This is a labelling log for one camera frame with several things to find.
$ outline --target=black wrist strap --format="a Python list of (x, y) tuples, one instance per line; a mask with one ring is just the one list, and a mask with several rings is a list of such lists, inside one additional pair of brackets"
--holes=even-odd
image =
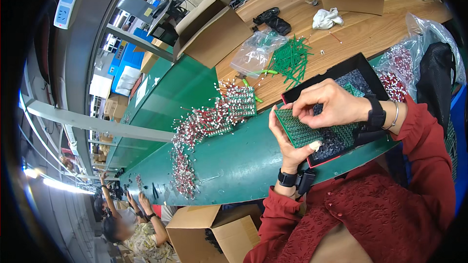
[(367, 125), (371, 128), (381, 129), (385, 123), (385, 117), (387, 112), (382, 109), (379, 100), (373, 94), (367, 94), (364, 96), (366, 99), (371, 102), (372, 110), (369, 111), (369, 117), (367, 120)]
[(297, 174), (292, 175), (288, 173), (282, 173), (281, 169), (279, 170), (278, 181), (281, 186), (293, 187), (296, 185), (296, 180)]

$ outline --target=red blouse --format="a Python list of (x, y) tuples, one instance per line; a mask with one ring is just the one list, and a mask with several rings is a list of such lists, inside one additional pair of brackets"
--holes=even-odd
[(374, 263), (426, 262), (455, 215), (452, 162), (442, 127), (408, 97), (408, 114), (396, 141), (412, 161), (409, 189), (375, 161), (312, 187), (304, 217), (299, 202), (270, 188), (258, 234), (244, 263), (308, 263), (333, 227), (343, 223)]

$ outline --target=plastic bag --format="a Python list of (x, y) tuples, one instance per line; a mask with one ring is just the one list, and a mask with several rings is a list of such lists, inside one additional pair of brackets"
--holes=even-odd
[(423, 58), (422, 40), (419, 35), (404, 39), (390, 47), (374, 67), (391, 99), (402, 101), (402, 96), (408, 93), (416, 102), (416, 84), (421, 75), (419, 63)]
[(254, 32), (242, 44), (230, 66), (246, 76), (258, 78), (268, 64), (270, 54), (288, 41), (289, 37), (280, 36), (271, 28)]
[(461, 85), (466, 85), (467, 80), (465, 75), (465, 66), (463, 65), (463, 60), (460, 52), (458, 51), (457, 44), (455, 43), (452, 34), (443, 25), (433, 20), (420, 19), (415, 15), (408, 13), (406, 15), (406, 26), (408, 27), (408, 33), (410, 36), (423, 36), (422, 49), (424, 53), (430, 44), (436, 42), (449, 44), (450, 48), (452, 48), (453, 55), (455, 56), (455, 81)]

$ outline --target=wooden table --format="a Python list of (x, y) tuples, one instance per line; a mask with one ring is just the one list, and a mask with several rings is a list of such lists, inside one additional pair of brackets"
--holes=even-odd
[[(362, 52), (366, 58), (371, 57), (402, 40), (408, 35), (405, 17), (408, 12), (422, 19), (431, 19), (443, 23), (452, 16), (440, 0), (385, 0), (384, 14), (382, 16), (340, 11), (344, 26), (335, 25), (329, 30), (312, 30), (312, 18), (316, 12), (323, 8), (321, 0), (319, 5), (313, 6), (305, 0), (249, 0), (237, 10), (237, 14), (249, 26), (254, 26), (252, 19), (263, 11), (272, 7), (279, 7), (279, 16), (289, 22), (292, 31), (289, 36), (308, 38), (312, 47), (308, 57), (308, 64), (304, 80), (317, 74), (323, 74), (333, 65)], [(342, 41), (336, 40), (332, 32)], [(237, 71), (229, 65), (239, 47), (233, 50), (216, 65), (219, 80), (233, 79)], [(255, 84), (259, 79), (248, 78), (249, 84)], [(257, 109), (263, 111), (273, 104), (280, 102), (289, 82), (283, 84), (284, 76), (276, 75), (273, 78), (265, 77), (261, 86), (255, 86), (255, 94), (263, 100), (257, 102)]]

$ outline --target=white cloth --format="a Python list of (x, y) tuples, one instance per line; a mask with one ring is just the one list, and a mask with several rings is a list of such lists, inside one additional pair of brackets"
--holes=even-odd
[(338, 9), (336, 9), (336, 7), (330, 9), (330, 11), (319, 9), (313, 16), (312, 28), (314, 30), (328, 30), (335, 23), (340, 26), (343, 25), (343, 19), (338, 15)]

